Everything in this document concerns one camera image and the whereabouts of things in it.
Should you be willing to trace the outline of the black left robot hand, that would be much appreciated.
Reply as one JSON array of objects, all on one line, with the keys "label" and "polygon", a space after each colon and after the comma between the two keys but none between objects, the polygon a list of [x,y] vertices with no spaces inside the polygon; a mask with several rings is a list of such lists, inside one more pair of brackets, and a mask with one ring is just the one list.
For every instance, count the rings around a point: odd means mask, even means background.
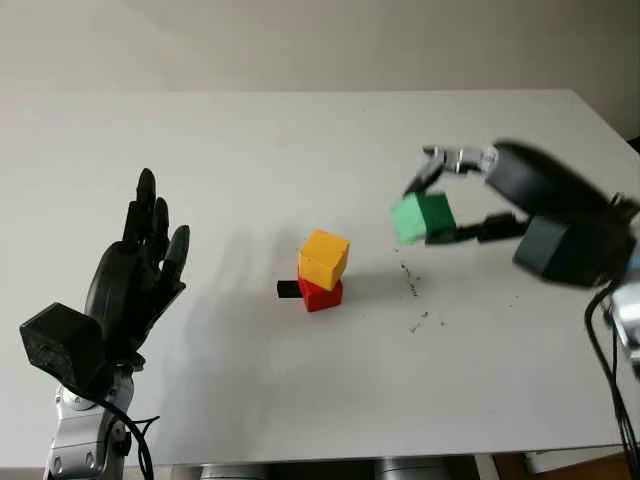
[{"label": "black left robot hand", "polygon": [[168,235],[166,201],[156,195],[153,172],[141,171],[129,203],[122,239],[102,255],[89,287],[85,314],[98,322],[109,362],[143,369],[138,353],[151,329],[186,288],[190,228]]}]

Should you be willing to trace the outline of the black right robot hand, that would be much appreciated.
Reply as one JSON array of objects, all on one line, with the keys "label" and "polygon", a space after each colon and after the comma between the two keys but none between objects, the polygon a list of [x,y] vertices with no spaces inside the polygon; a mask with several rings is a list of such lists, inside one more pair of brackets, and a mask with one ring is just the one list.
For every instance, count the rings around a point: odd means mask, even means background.
[{"label": "black right robot hand", "polygon": [[444,174],[477,174],[527,215],[526,220],[519,221],[510,212],[498,213],[466,226],[446,220],[421,235],[427,245],[517,238],[524,235],[536,215],[565,219],[585,213],[607,217],[613,210],[611,201],[574,170],[547,152],[521,142],[501,140],[485,149],[427,145],[423,153],[426,162],[403,198],[426,193]]}]

